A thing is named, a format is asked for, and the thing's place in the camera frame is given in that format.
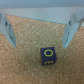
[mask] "black box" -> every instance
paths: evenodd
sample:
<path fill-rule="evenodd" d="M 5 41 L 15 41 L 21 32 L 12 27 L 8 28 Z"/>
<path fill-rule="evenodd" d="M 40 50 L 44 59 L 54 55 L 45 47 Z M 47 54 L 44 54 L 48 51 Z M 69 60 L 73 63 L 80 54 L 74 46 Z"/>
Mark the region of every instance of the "black box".
<path fill-rule="evenodd" d="M 42 65 L 55 64 L 57 57 L 54 47 L 41 48 Z"/>

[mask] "black cube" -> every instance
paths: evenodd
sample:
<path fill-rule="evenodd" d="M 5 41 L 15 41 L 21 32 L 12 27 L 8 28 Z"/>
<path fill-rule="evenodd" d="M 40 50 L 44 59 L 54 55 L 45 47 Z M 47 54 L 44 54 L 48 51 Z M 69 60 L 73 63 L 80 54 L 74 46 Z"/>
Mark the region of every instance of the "black cube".
<path fill-rule="evenodd" d="M 54 47 L 41 48 L 42 65 L 55 64 L 57 57 Z"/>

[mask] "brown carpet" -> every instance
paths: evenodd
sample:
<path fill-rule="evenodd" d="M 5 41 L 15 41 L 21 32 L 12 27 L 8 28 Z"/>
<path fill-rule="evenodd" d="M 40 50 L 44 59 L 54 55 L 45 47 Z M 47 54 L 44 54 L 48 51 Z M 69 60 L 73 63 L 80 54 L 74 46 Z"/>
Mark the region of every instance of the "brown carpet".
<path fill-rule="evenodd" d="M 84 28 L 64 49 L 65 25 L 7 15 L 16 48 L 0 33 L 0 84 L 84 84 Z M 40 49 L 54 47 L 57 62 L 41 65 Z"/>

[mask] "small black object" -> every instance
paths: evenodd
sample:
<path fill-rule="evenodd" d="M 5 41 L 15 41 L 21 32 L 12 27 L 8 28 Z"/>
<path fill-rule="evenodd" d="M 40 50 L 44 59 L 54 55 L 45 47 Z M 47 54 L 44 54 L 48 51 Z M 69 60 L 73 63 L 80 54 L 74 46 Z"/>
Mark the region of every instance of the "small black object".
<path fill-rule="evenodd" d="M 57 57 L 54 47 L 41 48 L 42 65 L 55 64 Z"/>

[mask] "cork surface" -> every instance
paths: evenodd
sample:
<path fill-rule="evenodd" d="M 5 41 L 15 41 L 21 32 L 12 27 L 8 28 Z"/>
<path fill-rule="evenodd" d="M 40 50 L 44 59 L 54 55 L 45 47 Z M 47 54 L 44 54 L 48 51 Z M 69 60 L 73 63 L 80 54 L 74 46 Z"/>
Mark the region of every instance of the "cork surface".
<path fill-rule="evenodd" d="M 84 28 L 67 48 L 65 25 L 7 15 L 17 37 L 14 48 L 0 33 L 0 84 L 84 84 Z M 40 49 L 54 47 L 57 62 L 41 65 Z"/>

